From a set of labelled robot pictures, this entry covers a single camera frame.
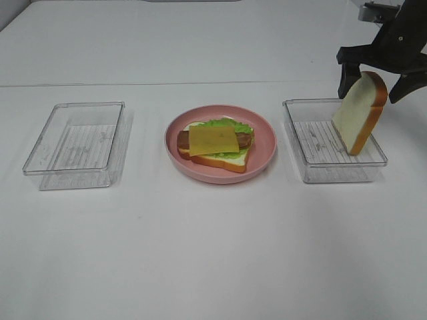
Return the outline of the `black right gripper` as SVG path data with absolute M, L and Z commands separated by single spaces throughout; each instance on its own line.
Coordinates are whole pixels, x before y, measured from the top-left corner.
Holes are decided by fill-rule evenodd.
M 405 1 L 400 6 L 395 19 L 381 24 L 371 44 L 339 49 L 340 99 L 361 78 L 360 64 L 401 74 L 389 93 L 391 103 L 427 85 L 427 75 L 421 73 L 426 71 L 426 55 L 422 53 L 426 45 L 426 2 Z

